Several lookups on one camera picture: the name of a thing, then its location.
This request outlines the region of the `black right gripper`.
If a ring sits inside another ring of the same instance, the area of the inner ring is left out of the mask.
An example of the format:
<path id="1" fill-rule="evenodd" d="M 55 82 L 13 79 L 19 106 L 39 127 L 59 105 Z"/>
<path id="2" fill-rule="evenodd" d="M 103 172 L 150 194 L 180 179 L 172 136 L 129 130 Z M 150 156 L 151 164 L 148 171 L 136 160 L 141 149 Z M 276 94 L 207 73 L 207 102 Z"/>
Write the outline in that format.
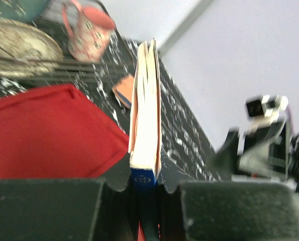
<path id="1" fill-rule="evenodd" d="M 223 145 L 209 158 L 209 168 L 222 175 L 255 174 L 285 181 L 289 178 L 290 137 L 288 120 L 280 118 L 246 133 L 243 152 L 239 154 L 239 129 L 229 129 Z"/>

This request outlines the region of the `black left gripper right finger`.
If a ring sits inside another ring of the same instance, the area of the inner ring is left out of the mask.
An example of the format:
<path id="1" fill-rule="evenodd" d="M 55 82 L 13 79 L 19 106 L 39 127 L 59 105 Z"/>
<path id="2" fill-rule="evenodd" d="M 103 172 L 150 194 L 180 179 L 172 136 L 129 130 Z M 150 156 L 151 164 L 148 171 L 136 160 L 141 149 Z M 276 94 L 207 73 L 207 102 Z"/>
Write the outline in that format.
<path id="1" fill-rule="evenodd" d="M 299 240 L 299 195 L 271 182 L 207 182 L 162 153 L 162 240 Z"/>

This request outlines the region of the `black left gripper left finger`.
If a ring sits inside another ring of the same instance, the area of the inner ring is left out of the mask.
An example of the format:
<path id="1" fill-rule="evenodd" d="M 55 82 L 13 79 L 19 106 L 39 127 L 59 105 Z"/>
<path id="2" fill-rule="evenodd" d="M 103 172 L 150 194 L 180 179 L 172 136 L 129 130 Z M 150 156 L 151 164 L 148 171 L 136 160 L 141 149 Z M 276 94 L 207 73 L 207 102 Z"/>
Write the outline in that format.
<path id="1" fill-rule="evenodd" d="M 137 240 L 126 155 L 99 178 L 0 180 L 0 240 Z"/>

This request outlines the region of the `blue Animal Farm book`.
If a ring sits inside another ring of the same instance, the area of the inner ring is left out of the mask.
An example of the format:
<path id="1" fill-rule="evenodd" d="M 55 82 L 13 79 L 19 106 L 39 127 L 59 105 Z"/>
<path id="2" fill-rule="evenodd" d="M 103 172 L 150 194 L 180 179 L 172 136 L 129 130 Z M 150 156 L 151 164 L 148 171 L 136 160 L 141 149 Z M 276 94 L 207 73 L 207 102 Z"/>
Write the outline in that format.
<path id="1" fill-rule="evenodd" d="M 161 170 L 160 71 L 156 40 L 137 49 L 132 90 L 129 147 L 131 177 L 138 196 L 139 221 L 145 240 L 159 240 L 156 205 Z"/>

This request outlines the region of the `red backpack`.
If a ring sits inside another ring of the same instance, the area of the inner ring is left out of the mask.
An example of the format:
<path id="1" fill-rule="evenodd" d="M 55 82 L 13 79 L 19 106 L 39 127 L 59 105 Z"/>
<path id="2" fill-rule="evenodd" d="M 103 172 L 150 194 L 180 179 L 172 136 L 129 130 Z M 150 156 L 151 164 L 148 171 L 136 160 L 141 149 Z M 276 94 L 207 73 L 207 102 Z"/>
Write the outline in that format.
<path id="1" fill-rule="evenodd" d="M 128 136 L 73 85 L 0 99 L 0 180 L 99 178 Z"/>

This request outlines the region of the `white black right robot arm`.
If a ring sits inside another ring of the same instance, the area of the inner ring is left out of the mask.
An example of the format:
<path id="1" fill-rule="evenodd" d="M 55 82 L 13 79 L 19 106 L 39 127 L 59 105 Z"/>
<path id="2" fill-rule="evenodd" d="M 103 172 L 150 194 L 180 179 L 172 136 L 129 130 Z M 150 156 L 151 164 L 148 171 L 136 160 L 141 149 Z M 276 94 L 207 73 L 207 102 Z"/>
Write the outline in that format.
<path id="1" fill-rule="evenodd" d="M 259 124 L 244 134 L 239 147 L 239 130 L 230 129 L 222 147 L 207 160 L 207 166 L 235 181 L 273 181 L 290 184 L 299 194 L 299 133 L 292 134 L 290 121 L 279 119 Z"/>

